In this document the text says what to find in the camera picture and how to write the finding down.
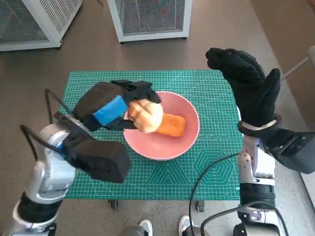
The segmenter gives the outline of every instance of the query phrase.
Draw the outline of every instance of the wire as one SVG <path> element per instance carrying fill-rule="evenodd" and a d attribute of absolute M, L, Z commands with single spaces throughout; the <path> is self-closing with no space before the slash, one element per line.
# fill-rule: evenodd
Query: wire
<path fill-rule="evenodd" d="M 231 155 L 229 155 L 229 156 L 226 156 L 226 157 L 224 157 L 224 158 L 221 158 L 221 159 L 219 159 L 219 160 L 217 160 L 217 161 L 211 163 L 211 164 L 208 166 L 208 168 L 202 173 L 202 175 L 199 177 L 197 183 L 195 184 L 195 186 L 194 186 L 194 188 L 193 188 L 193 190 L 192 190 L 192 193 L 191 193 L 190 201 L 189 201 L 189 223 L 190 223 L 190 228 L 191 228 L 192 236 L 195 236 L 195 234 L 194 234 L 194 231 L 193 231 L 194 229 L 193 229 L 193 224 L 192 224 L 191 202 L 192 202 L 192 200 L 193 200 L 195 191 L 196 191 L 196 189 L 197 189 L 199 183 L 200 183 L 201 180 L 204 178 L 204 176 L 207 174 L 207 172 L 211 169 L 211 167 L 213 167 L 214 165 L 216 165 L 216 164 L 218 164 L 218 163 L 220 163 L 220 162 L 222 162 L 222 161 L 224 161 L 224 160 L 227 160 L 227 159 L 229 159 L 229 158 L 231 158 L 231 157 L 234 157 L 234 156 L 237 156 L 237 155 L 238 155 L 238 153 L 231 154 Z M 265 205 L 270 206 L 270 208 L 272 208 L 272 209 L 276 212 L 276 214 L 278 215 L 278 217 L 280 218 L 281 223 L 282 223 L 282 225 L 283 225 L 283 229 L 284 229 L 285 235 L 286 235 L 286 236 L 289 236 L 289 233 L 288 233 L 288 230 L 287 230 L 287 227 L 286 227 L 284 218 L 282 217 L 280 211 L 279 211 L 274 205 L 272 205 L 272 204 L 270 204 L 270 203 L 267 203 L 267 202 L 265 202 L 265 201 L 254 201 L 254 202 L 250 202 L 250 203 L 244 204 L 244 205 L 242 205 L 242 206 L 239 206 L 239 207 L 236 207 L 236 208 L 233 208 L 233 209 L 230 209 L 230 210 L 225 210 L 225 211 L 222 211 L 222 212 L 220 212 L 220 213 L 217 213 L 217 214 L 215 214 L 215 215 L 212 215 L 212 216 L 208 217 L 208 218 L 205 219 L 205 220 L 202 222 L 202 224 L 201 224 L 201 230 L 200 230 L 200 231 L 201 231 L 201 235 L 202 235 L 202 236 L 205 236 L 204 227 L 205 227 L 205 225 L 208 224 L 211 220 L 214 220 L 214 219 L 216 219 L 216 218 L 218 218 L 218 217 L 220 217 L 220 216 L 224 216 L 224 215 L 230 214 L 230 213 L 232 213 L 232 212 L 235 212 L 235 211 L 238 211 L 238 210 L 241 210 L 241 209 L 244 209 L 244 208 L 250 207 L 250 206 L 252 206 L 252 205 L 256 205 L 256 204 L 265 204 Z"/>
<path fill-rule="evenodd" d="M 38 160 L 38 156 L 37 156 L 37 153 L 36 153 L 34 144 L 32 143 L 32 140 L 31 140 L 30 136 L 31 136 L 33 139 L 35 139 L 38 143 L 40 143 L 41 145 L 43 145 L 44 147 L 49 148 L 49 149 L 51 149 L 52 151 L 55 151 L 55 152 L 57 152 L 57 153 L 59 153 L 59 154 L 64 155 L 64 153 L 63 153 L 61 150 L 59 150 L 59 149 L 56 148 L 55 146 L 50 145 L 49 143 L 47 143 L 46 141 L 44 141 L 44 140 L 43 140 L 42 138 L 40 138 L 37 134 L 35 134 L 32 130 L 30 130 L 26 125 L 21 124 L 21 125 L 20 125 L 20 129 L 21 129 L 21 131 L 23 132 L 25 138 L 27 139 L 27 141 L 28 141 L 28 143 L 29 143 L 29 145 L 30 145 L 30 147 L 31 147 L 31 151 L 32 151 L 32 153 L 33 153 L 33 156 L 34 156 L 34 158 L 35 158 L 35 161 Z"/>
<path fill-rule="evenodd" d="M 210 166 L 208 166 L 208 168 L 202 173 L 202 175 L 199 177 L 197 183 L 195 184 L 195 186 L 194 186 L 194 188 L 193 188 L 193 190 L 192 190 L 192 193 L 191 193 L 190 201 L 189 201 L 189 222 L 190 222 L 190 228 L 191 228 L 192 236 L 195 236 L 195 234 L 194 234 L 194 231 L 193 231 L 193 224 L 192 224 L 192 217 L 191 217 L 191 202 L 192 202 L 192 200 L 193 200 L 193 197 L 194 197 L 194 195 L 195 195 L 195 191 L 196 191 L 196 189 L 197 189 L 199 183 L 201 182 L 201 180 L 203 179 L 203 177 L 206 175 L 206 173 L 208 172 L 208 170 L 211 169 L 211 167 L 213 167 L 214 165 L 216 165 L 216 164 L 218 164 L 218 163 L 220 163 L 220 162 L 222 162 L 222 161 L 224 161 L 224 160 L 226 160 L 226 159 L 229 159 L 229 158 L 234 157 L 234 156 L 237 156 L 237 155 L 238 155 L 238 153 L 235 153 L 235 154 L 226 156 L 226 157 L 224 157 L 224 158 L 221 158 L 220 160 L 217 160 L 217 161 L 211 163 Z"/>
<path fill-rule="evenodd" d="M 304 58 L 303 60 L 301 60 L 296 66 L 294 66 L 292 69 L 290 69 L 288 72 L 286 72 L 280 82 L 282 80 L 285 80 L 288 76 L 290 76 L 294 71 L 296 71 L 298 68 L 300 68 L 302 65 L 304 65 L 305 63 L 307 63 L 310 59 L 308 57 Z"/>
<path fill-rule="evenodd" d="M 65 109 L 65 111 L 70 114 L 71 116 L 74 117 L 73 112 L 70 110 L 70 108 L 60 99 L 58 98 L 53 92 L 51 92 L 49 89 L 45 89 L 45 100 L 46 100 L 46 105 L 47 105 L 47 111 L 48 111 L 48 119 L 49 123 L 53 123 L 53 116 L 51 113 L 51 106 L 50 106 L 50 100 L 49 100 L 49 95 L 51 95 L 56 101 L 59 102 L 60 105 Z"/>
<path fill-rule="evenodd" d="M 96 0 L 100 5 L 104 6 L 101 0 Z"/>
<path fill-rule="evenodd" d="M 210 217 L 208 217 L 207 219 L 205 219 L 202 224 L 201 224 L 201 229 L 200 229 L 200 232 L 201 232 L 201 235 L 202 236 L 205 236 L 205 226 L 206 224 L 208 224 L 211 220 L 214 220 L 220 216 L 224 216 L 224 215 L 227 215 L 227 214 L 230 214 L 232 212 L 235 212 L 235 211 L 238 211 L 238 210 L 242 210 L 242 209 L 245 209 L 247 207 L 251 207 L 252 205 L 256 205 L 256 204 L 265 204 L 265 205 L 268 205 L 270 208 L 272 208 L 278 215 L 278 217 L 280 218 L 281 220 L 281 223 L 282 223 L 282 226 L 283 226 L 283 229 L 284 229 L 284 232 L 285 232 L 285 235 L 286 236 L 289 236 L 289 232 L 287 230 L 287 227 L 286 227 L 286 224 L 285 224 L 285 221 L 284 221 L 284 218 L 283 216 L 281 215 L 280 211 L 272 204 L 268 203 L 268 202 L 265 202 L 265 201 L 253 201 L 253 202 L 250 202 L 250 203 L 247 203 L 247 204 L 244 204 L 242 206 L 239 206 L 239 207 L 236 207 L 236 208 L 232 208 L 230 210 L 225 210 L 225 211 L 222 211 L 220 213 L 217 213 L 215 215 L 212 215 Z"/>

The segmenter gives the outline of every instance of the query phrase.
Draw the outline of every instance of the caster wheel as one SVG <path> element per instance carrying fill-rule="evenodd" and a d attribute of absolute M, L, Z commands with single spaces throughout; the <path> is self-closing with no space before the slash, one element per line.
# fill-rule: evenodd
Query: caster wheel
<path fill-rule="evenodd" d="M 205 201 L 197 201 L 196 210 L 197 212 L 205 212 Z"/>
<path fill-rule="evenodd" d="M 116 210 L 118 208 L 118 200 L 108 200 L 108 202 L 110 203 L 110 208 L 112 208 L 113 210 Z"/>

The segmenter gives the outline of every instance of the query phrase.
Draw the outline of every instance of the shoe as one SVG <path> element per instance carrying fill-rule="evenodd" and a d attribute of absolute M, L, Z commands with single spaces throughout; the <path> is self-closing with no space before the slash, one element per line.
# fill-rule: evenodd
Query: shoe
<path fill-rule="evenodd" d="M 153 236 L 153 227 L 152 227 L 152 223 L 150 222 L 150 220 L 143 220 L 140 222 L 139 225 L 142 226 L 144 228 L 144 230 L 149 233 L 149 236 Z"/>
<path fill-rule="evenodd" d="M 180 220 L 180 222 L 179 222 L 179 226 L 178 226 L 178 234 L 179 234 L 179 236 L 183 236 L 183 232 L 184 232 L 188 227 L 190 227 L 189 216 L 184 215 L 184 216 L 181 218 L 181 220 Z"/>

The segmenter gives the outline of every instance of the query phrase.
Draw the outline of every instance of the white cabinet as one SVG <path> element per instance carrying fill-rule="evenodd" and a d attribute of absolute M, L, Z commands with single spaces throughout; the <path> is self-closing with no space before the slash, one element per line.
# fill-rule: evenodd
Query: white cabinet
<path fill-rule="evenodd" d="M 192 0 L 108 0 L 119 42 L 186 38 Z"/>

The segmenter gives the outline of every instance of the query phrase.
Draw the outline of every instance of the blue strap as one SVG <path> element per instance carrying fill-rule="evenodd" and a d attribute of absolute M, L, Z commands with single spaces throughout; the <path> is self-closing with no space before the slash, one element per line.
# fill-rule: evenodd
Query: blue strap
<path fill-rule="evenodd" d="M 93 113 L 93 115 L 102 126 L 105 126 L 117 117 L 120 117 L 127 111 L 127 109 L 128 106 L 124 102 L 123 98 L 117 95 L 111 102 L 107 103 L 97 112 Z"/>

